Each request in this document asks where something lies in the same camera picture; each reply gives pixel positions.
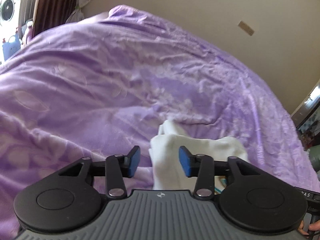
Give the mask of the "person's right hand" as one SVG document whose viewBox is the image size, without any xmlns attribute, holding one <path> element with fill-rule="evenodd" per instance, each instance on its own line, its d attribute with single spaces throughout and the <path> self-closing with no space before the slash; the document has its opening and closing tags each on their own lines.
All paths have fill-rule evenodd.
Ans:
<svg viewBox="0 0 320 240">
<path fill-rule="evenodd" d="M 302 235 L 308 235 L 309 233 L 304 230 L 305 227 L 306 226 L 304 225 L 304 221 L 302 221 L 300 226 L 299 226 L 299 228 L 298 228 L 298 232 L 300 232 Z M 320 230 L 320 220 L 318 220 L 317 222 L 309 224 L 308 230 L 312 231 L 312 232 L 319 231 Z"/>
</svg>

